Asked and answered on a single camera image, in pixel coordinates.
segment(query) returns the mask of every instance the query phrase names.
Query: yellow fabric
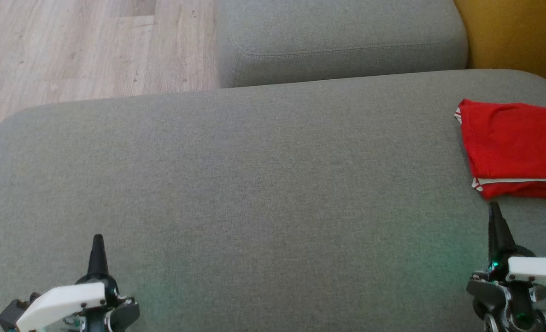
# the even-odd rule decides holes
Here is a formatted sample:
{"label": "yellow fabric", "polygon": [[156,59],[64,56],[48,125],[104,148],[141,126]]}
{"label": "yellow fabric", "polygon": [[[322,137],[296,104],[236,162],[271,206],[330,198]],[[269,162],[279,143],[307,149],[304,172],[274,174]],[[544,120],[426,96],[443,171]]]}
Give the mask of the yellow fabric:
{"label": "yellow fabric", "polygon": [[470,68],[529,71],[546,78],[546,0],[455,0]]}

